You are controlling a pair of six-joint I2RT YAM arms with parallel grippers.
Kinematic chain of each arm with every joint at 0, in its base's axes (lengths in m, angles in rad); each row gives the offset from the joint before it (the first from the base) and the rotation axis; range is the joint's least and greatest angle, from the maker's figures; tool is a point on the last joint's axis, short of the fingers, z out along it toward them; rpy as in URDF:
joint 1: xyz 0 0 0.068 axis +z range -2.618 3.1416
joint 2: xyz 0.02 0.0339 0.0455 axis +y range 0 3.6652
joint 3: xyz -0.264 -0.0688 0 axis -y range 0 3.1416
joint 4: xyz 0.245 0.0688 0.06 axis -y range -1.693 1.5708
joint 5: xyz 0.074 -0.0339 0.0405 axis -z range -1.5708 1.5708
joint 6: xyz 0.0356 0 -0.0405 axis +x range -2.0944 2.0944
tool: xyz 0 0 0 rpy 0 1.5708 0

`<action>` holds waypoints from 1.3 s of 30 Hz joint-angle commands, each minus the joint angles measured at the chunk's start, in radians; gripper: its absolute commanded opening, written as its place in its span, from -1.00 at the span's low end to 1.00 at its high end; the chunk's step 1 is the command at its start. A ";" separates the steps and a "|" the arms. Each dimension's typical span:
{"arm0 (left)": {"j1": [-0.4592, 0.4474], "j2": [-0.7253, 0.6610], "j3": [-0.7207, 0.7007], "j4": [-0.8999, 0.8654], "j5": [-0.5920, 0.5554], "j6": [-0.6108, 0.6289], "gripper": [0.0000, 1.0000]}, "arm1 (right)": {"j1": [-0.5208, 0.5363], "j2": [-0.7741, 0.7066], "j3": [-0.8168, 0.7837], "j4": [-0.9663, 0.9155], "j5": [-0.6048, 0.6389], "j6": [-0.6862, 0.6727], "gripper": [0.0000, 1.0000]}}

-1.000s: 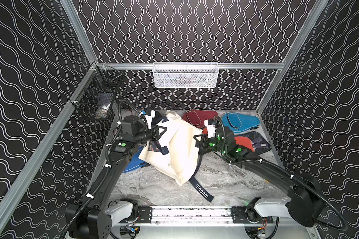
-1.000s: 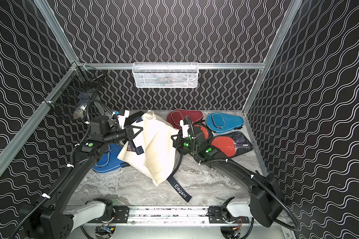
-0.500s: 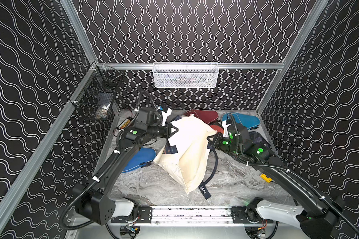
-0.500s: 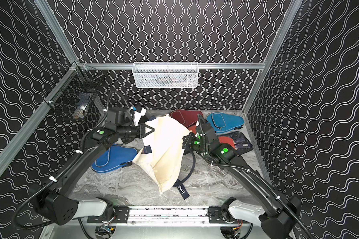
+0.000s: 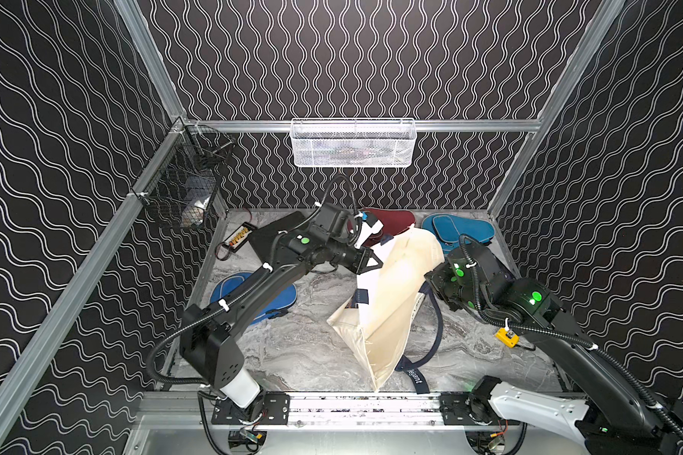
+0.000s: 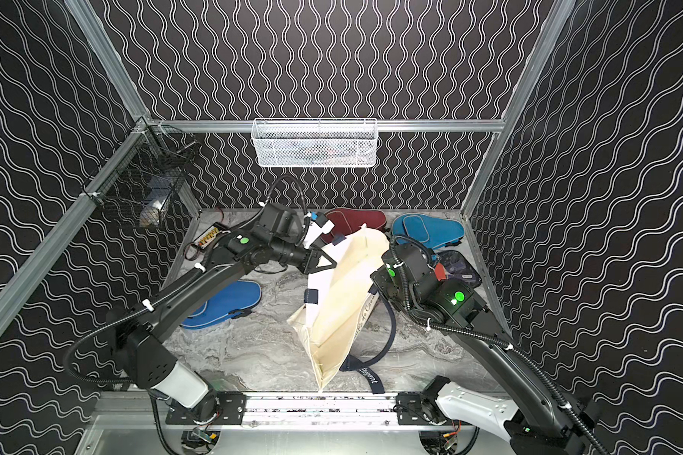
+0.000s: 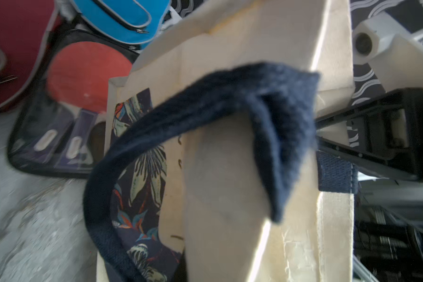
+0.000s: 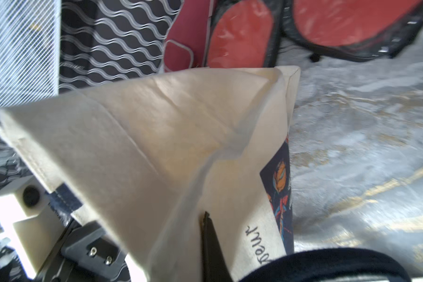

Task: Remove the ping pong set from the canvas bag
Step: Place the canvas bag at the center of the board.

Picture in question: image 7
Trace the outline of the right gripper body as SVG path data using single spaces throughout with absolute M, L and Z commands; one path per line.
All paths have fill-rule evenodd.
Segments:
M 358 166 L 371 176 L 423 183 L 423 88 L 392 90 L 375 99 L 318 117 L 316 128 L 360 120 L 366 146 L 318 137 L 321 152 Z

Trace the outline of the cream canvas tote bag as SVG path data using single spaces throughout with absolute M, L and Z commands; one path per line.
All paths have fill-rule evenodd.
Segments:
M 323 192 L 317 114 L 353 92 L 348 1 L 206 1 L 110 90 L 83 197 L 99 282 L 349 282 L 357 172 Z

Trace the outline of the teal paddle case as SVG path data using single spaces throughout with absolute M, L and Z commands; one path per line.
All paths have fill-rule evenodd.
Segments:
M 152 41 L 171 7 L 170 1 L 74 0 L 71 3 L 92 29 L 124 45 Z

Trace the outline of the dark grey paddle case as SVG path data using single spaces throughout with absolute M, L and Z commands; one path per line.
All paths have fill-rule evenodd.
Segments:
M 9 163 L 33 175 L 86 178 L 103 156 L 108 82 L 126 76 L 136 58 L 88 31 L 59 35 L 9 137 Z

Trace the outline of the red paddle case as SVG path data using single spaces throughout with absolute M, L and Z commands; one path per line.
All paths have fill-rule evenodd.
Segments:
M 0 1 L 0 112 L 32 82 L 58 14 L 55 1 Z

